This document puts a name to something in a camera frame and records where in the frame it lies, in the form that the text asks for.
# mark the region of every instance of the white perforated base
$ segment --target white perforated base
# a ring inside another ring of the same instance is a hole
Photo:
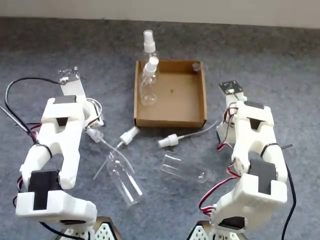
[[[206,233],[205,229],[198,225],[194,228],[193,233],[191,234],[191,237],[189,240],[212,240],[212,236],[214,235],[213,232],[210,232],[209,235],[211,238],[208,236]],[[215,234],[215,237],[213,240],[240,240],[238,235],[233,233],[233,232],[228,232],[225,234]]]
[[[95,233],[95,240],[115,240],[109,225],[107,223],[102,223]]]
[[[79,234],[77,232],[74,232],[73,229],[68,229],[64,233],[67,235],[74,236],[74,237],[81,237],[81,238],[84,238],[85,240],[88,239],[87,232],[82,232]],[[60,240],[70,240],[70,238],[61,237]],[[107,223],[102,223],[100,225],[99,229],[96,231],[94,238],[91,237],[90,240],[116,240],[116,238],[115,238],[113,232],[111,231],[109,225]]]
[[[209,240],[209,237],[202,226],[196,226],[190,240]]]

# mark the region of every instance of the white wall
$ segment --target white wall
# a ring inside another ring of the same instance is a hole
[[[320,28],[320,0],[0,0],[0,16]]]

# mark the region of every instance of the robotic arm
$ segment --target robotic arm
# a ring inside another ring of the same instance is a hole
[[[214,240],[238,240],[237,234],[263,226],[273,211],[287,202],[288,173],[270,107],[247,101],[236,81],[219,86],[227,108],[216,128],[217,136],[220,146],[234,144],[230,165],[240,178],[234,189],[213,205],[210,234]],[[260,157],[249,159],[249,152]]]
[[[83,129],[103,125],[97,104],[88,101],[78,69],[60,72],[64,96],[50,98],[41,118],[37,136],[21,165],[20,172],[27,192],[17,195],[16,214],[46,223],[60,223],[68,229],[89,232],[97,208],[90,202],[75,198],[64,190],[75,186],[80,160],[79,144]],[[53,155],[61,153],[61,171],[42,170]]]

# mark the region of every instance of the clear plastic bottle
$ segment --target clear plastic bottle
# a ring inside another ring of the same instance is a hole
[[[128,164],[116,152],[110,152],[106,163],[107,171],[128,206],[132,206],[143,197],[143,192],[135,180]]]
[[[172,151],[166,151],[163,157],[161,171],[201,184],[206,181],[213,182],[215,180],[213,174],[207,169],[192,163],[187,163],[184,157]]]
[[[156,43],[154,40],[154,33],[152,30],[145,30],[143,32],[143,57],[142,57],[142,68],[147,64],[151,57],[156,57],[159,59],[159,53],[156,50]],[[155,75],[158,76],[159,68],[156,69]]]
[[[156,83],[155,72],[157,70],[158,63],[159,59],[152,56],[143,68],[140,80],[139,96],[141,103],[145,106],[151,106],[155,104],[157,100],[157,96],[154,92],[154,85]]]

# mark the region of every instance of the cardboard box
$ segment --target cardboard box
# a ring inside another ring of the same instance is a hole
[[[199,64],[194,71],[193,64]],[[156,103],[144,106],[139,99],[142,61],[135,65],[134,122],[137,127],[202,128],[207,121],[203,64],[196,60],[160,60],[154,85]]]

